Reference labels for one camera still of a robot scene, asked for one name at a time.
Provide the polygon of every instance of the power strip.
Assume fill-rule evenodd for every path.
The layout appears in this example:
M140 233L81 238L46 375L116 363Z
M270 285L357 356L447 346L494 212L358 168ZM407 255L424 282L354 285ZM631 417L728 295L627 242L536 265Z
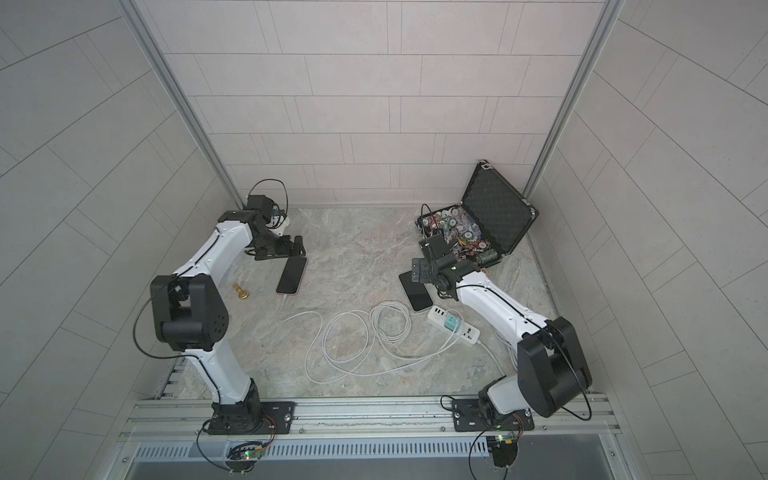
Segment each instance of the power strip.
M456 331L460 335L459 338L468 345L475 345L478 342L478 338L480 338L480 330L467 322L462 322L440 306L433 306L429 313L427 313L427 318L441 329L447 329L449 332Z

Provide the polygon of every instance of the gray marble surface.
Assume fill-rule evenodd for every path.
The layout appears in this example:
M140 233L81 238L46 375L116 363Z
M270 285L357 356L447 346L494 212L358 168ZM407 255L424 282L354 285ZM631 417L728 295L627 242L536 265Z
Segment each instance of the gray marble surface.
M397 276L410 269L413 257L421 256L420 236L414 225L418 214L417 207L291 211L286 233L303 235L308 262L298 294L285 298L275 293L284 259L256 262L244 253L238 256L219 287L230 312L226 338L245 373L256 381L262 398L469 394L501 376L482 347L461 342L416 366L378 376L346 376L318 385L305 374L305 355L320 328L320 317L305 314L285 319L314 310L322 315L325 329L334 316L347 310L369 312L384 300L409 305ZM491 267L488 275L524 305L543 315L554 315L527 237L500 264ZM233 283L250 291L247 299L237 297ZM454 300L439 299L431 285L428 289L435 303L458 310L465 321L478 327L480 340L501 362L504 371L514 372L508 352L480 315ZM369 324L370 345L373 335L369 318L361 316ZM382 330L389 334L401 332L403 324L402 316L394 312L382 314L380 320ZM446 332L427 320L426 313L415 314L408 339L388 348L400 356L422 356L435 352L447 337ZM321 339L322 335L310 350L307 366L315 380L328 381L342 373L323 358ZM328 336L327 351L337 359L349 358L366 345L365 341L361 322L346 315ZM341 366L350 369L361 358ZM380 372L404 363L387 355L377 343L356 372ZM176 397L210 398L192 366L184 370Z

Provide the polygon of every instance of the circuit board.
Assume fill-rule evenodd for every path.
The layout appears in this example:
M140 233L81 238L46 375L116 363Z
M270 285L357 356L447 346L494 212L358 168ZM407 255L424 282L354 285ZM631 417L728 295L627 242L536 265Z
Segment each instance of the circuit board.
M445 242L460 260L475 261L480 253L492 250L475 219L458 205L427 214L421 222L428 235L442 231Z

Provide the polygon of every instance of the phone screen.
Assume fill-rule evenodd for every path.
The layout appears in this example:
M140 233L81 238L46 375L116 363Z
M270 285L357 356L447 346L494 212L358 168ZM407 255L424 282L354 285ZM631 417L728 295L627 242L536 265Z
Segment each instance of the phone screen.
M304 275L306 257L290 257L283 269L283 276L277 284L277 292L293 295L299 290L301 277Z
M426 287L421 283L412 281L410 272L401 273L399 278L414 312L421 312L434 305Z

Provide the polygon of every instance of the black case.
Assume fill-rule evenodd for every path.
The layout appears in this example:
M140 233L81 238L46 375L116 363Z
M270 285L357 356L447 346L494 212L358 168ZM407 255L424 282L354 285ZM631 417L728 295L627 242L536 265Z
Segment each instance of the black case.
M461 203L424 214L416 225L421 228L423 218L455 207L464 208L475 219L483 238L499 253L498 260L483 266L495 265L512 252L538 217L538 210L531 202L485 160L480 160L472 172Z

